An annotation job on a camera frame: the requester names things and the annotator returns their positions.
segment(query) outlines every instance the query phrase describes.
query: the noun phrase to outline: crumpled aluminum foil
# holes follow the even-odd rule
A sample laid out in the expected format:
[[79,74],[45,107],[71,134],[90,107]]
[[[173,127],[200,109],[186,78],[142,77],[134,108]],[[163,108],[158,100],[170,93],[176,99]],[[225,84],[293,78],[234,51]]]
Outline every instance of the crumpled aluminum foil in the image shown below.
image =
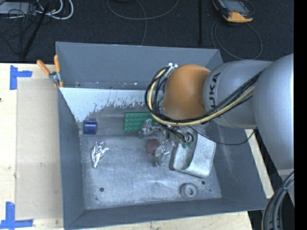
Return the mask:
[[105,155],[109,148],[105,148],[106,143],[104,141],[96,142],[92,147],[92,161],[93,167],[96,168],[99,160]]

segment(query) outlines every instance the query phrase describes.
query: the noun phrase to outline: silver metal plate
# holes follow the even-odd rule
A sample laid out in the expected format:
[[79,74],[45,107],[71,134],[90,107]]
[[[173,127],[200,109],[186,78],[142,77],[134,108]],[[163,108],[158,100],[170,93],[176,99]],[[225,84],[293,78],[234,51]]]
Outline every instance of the silver metal plate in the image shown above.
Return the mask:
[[174,157],[174,169],[183,173],[206,178],[213,164],[216,143],[204,136],[197,135],[191,147],[178,144]]
[[[93,168],[90,146],[103,139],[110,148]],[[199,193],[194,200],[221,198],[214,166],[204,180],[169,169],[169,157],[160,167],[154,166],[154,155],[145,150],[149,138],[135,136],[83,136],[81,156],[83,191],[86,209],[102,209],[137,204],[185,201],[180,187],[193,183]]]

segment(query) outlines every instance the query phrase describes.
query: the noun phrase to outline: black floor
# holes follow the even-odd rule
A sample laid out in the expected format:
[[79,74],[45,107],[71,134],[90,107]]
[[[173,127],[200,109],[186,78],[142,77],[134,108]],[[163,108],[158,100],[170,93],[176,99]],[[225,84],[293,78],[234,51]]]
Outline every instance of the black floor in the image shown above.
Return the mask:
[[[9,1],[33,3],[35,0]],[[48,0],[39,1],[45,6]],[[56,20],[46,16],[37,31],[40,14],[18,19],[3,14],[0,62],[35,63],[41,59],[53,63],[56,41],[218,48],[224,62],[240,58],[275,61],[293,53],[294,0],[248,1],[254,6],[254,19],[249,26],[230,26],[221,20],[212,0],[72,0],[71,18]],[[63,16],[66,16],[71,11],[67,0],[64,6]],[[53,0],[50,7],[58,8],[59,1]],[[214,30],[215,21],[220,22]],[[274,177],[276,170],[272,169],[265,149],[262,155],[269,175]],[[254,211],[249,215],[254,230],[260,230],[262,213]]]

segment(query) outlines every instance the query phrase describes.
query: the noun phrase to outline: white cable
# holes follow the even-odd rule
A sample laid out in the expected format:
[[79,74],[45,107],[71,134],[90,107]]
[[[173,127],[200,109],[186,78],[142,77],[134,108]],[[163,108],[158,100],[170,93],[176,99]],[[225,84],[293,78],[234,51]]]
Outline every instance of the white cable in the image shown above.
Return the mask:
[[66,16],[66,17],[56,17],[56,16],[53,16],[52,14],[46,14],[46,15],[50,16],[53,19],[57,19],[57,20],[67,20],[67,19],[69,19],[73,15],[73,3],[72,3],[71,0],[68,0],[68,1],[69,1],[70,5],[71,5],[71,12],[70,12],[70,14],[68,16]]
[[[44,11],[44,7],[40,4],[39,0],[36,0],[36,1],[37,1],[38,5],[39,5],[40,9],[42,11]],[[59,0],[59,1],[61,3],[61,6],[60,6],[59,10],[55,11],[55,12],[52,12],[52,11],[51,12],[47,12],[46,14],[57,14],[57,13],[59,13],[63,9],[63,1],[62,0]]]
[[35,11],[29,11],[29,7],[28,7],[28,12],[23,12],[21,9],[19,9],[20,12],[24,13],[23,15],[8,16],[8,18],[9,19],[18,19],[18,18],[23,18],[23,17],[27,16],[28,14],[32,15],[32,13],[34,13]]
[[[53,15],[53,14],[57,14],[57,13],[61,12],[61,10],[63,9],[63,1],[62,0],[59,0],[59,1],[61,3],[60,8],[57,11],[55,11],[55,12],[52,12],[52,11],[51,12],[47,12],[46,15]],[[44,10],[43,6],[39,2],[38,2],[38,4],[39,4],[40,8],[42,10]]]
[[[39,0],[36,0],[36,1],[37,1],[37,3],[39,4],[40,9],[41,9],[41,10],[44,10],[43,6],[39,3]],[[71,6],[71,12],[70,12],[70,14],[69,14],[68,16],[66,16],[66,17],[57,17],[57,16],[54,16],[55,14],[59,13],[59,12],[63,9],[63,1],[62,1],[62,0],[60,0],[61,6],[60,6],[60,8],[59,8],[57,11],[55,11],[55,12],[47,12],[46,15],[47,15],[47,16],[50,16],[51,18],[56,19],[56,20],[66,20],[66,19],[69,19],[69,18],[72,17],[72,15],[73,15],[73,10],[74,10],[74,8],[73,8],[73,3],[72,3],[72,1],[71,1],[71,0],[68,0],[68,1],[69,1],[69,3],[70,3],[70,6]]]

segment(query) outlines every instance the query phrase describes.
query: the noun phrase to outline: screw hole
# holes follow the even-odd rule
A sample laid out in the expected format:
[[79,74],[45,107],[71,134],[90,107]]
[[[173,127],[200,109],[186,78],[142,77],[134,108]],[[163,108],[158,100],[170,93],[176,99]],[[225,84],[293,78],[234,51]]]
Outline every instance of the screw hole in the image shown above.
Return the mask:
[[190,195],[193,195],[193,191],[192,191],[192,189],[188,189],[188,194],[190,194]]

